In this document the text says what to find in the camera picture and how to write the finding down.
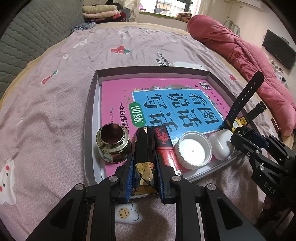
black watch strap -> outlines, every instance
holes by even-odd
[[[265,110],[266,105],[263,103],[263,101],[260,101],[249,113],[239,118],[239,121],[243,126],[246,126]]]
[[[237,115],[244,108],[251,97],[256,93],[263,82],[264,75],[261,72],[256,72],[246,87],[233,102],[233,105],[231,106],[229,113],[225,118],[224,128],[232,130],[233,123]]]

pink book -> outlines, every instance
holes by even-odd
[[[101,125],[112,122],[125,126],[132,142],[142,126],[166,125],[173,144],[186,131],[208,136],[219,130],[230,109],[207,81],[197,79],[103,81],[101,97]],[[123,164],[105,162],[106,176],[114,175]]]

pink comforter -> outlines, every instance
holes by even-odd
[[[290,92],[277,80],[264,52],[205,15],[191,18],[187,28],[192,38],[226,58],[247,81],[257,71],[264,74],[264,83],[257,92],[271,110],[281,133],[289,136],[296,128],[296,105]]]

glass jar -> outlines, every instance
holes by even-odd
[[[100,156],[107,162],[120,163],[131,152],[131,141],[127,129],[116,123],[101,127],[96,135]]]

yellow watch part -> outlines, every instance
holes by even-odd
[[[244,117],[239,118],[238,121],[242,124],[242,126],[246,126],[248,124],[247,120]]]
[[[242,127],[243,126],[243,124],[240,122],[240,120],[239,119],[235,119],[234,120],[238,125],[239,125],[239,127]],[[234,133],[235,132],[235,128],[234,127],[232,127],[232,133]]]

